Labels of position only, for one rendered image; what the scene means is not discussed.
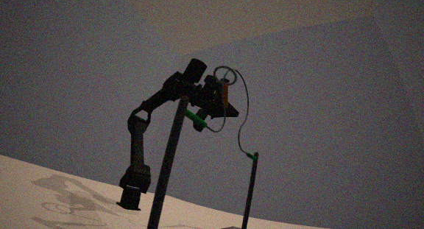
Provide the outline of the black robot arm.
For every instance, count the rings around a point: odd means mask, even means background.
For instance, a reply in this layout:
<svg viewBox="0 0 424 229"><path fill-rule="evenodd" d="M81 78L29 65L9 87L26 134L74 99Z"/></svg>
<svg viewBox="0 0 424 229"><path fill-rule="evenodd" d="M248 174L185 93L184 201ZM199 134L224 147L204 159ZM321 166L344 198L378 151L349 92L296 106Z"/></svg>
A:
<svg viewBox="0 0 424 229"><path fill-rule="evenodd" d="M125 175L120 179L119 186L123 188L120 202L117 205L127 210L141 211L138 208L141 193L147 192L151 183L150 166L144 164L144 137L143 133L149 126L153 110L164 102L172 100L173 102L182 96L188 96L189 91L198 83L206 70L207 66L199 59L192 59L183 73L176 72L168 78L163 88L148 100L143 101L140 107L136 108L127 120L128 130L131 134L131 160ZM175 79L176 78L176 79ZM179 81L178 81L179 80ZM207 106L208 98L214 94L219 82L214 76L207 75L204 79L205 85L198 94L193 97L200 104ZM137 116L141 110L148 113L148 119L144 120ZM127 186L128 185L128 186ZM133 187L138 187L135 189Z"/></svg>

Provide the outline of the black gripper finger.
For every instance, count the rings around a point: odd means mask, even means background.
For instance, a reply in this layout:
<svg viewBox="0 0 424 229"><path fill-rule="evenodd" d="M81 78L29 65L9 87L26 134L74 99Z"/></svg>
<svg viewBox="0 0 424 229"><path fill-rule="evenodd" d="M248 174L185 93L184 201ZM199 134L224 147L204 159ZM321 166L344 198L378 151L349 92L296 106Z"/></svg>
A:
<svg viewBox="0 0 424 229"><path fill-rule="evenodd" d="M222 106L222 95L219 97L219 103ZM228 103L228 109L236 112L239 115L239 112L230 103Z"/></svg>
<svg viewBox="0 0 424 229"><path fill-rule="evenodd" d="M226 110L226 117L238 117L238 114L232 110L229 110L225 108ZM220 103L217 101L216 104L213 106L211 119L218 118L218 117L225 117L224 108L220 105Z"/></svg>

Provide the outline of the orange bar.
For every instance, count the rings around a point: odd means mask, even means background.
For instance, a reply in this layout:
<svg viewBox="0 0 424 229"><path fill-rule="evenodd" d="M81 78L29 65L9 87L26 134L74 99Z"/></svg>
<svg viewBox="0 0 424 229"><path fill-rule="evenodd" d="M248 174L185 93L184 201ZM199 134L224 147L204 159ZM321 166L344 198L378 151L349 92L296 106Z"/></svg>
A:
<svg viewBox="0 0 424 229"><path fill-rule="evenodd" d="M232 72L233 72L233 75L234 75L234 81L233 81L232 83L231 83L231 82L229 82L229 83L224 82L224 86L223 86L224 104L225 104L225 107L226 107L226 108L228 108L228 86L229 86L229 85L233 85L233 84L235 84L235 82L236 82L236 80L237 80L237 75L236 75L235 71L234 71L232 68L229 68L229 67L227 67L227 66L217 66L217 67L214 69L214 71L213 71L213 76L214 76L214 78L216 79L216 81L217 81L217 82L219 82L219 83L221 83L221 84L222 84L222 81L221 81L221 80L218 80L218 78L216 77L216 71L217 71L219 68L227 68L227 69L229 69L230 71L232 71Z"/></svg>

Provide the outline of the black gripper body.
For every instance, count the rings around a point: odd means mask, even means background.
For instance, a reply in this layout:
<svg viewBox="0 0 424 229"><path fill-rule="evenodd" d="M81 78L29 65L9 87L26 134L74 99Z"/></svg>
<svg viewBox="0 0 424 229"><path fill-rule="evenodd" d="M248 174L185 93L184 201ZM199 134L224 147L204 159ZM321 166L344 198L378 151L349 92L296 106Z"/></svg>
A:
<svg viewBox="0 0 424 229"><path fill-rule="evenodd" d="M217 101L219 101L219 97L222 94L222 84L219 83L216 87L216 92L211 95L207 101L208 105L202 105L200 104L197 100L194 99L193 95L194 94L198 94L202 89L200 88L202 87L201 84L199 85L194 85L191 90L188 93L188 102L191 103L191 106L194 107L195 105L201 109L199 109L196 113L196 116L198 116L199 118L201 118L201 120L205 120L205 118L207 117L207 115L211 116L212 114L212 109L213 106L216 104ZM196 124L195 122L193 122L193 127L196 131L198 132L202 132L203 127L200 127L198 124Z"/></svg>

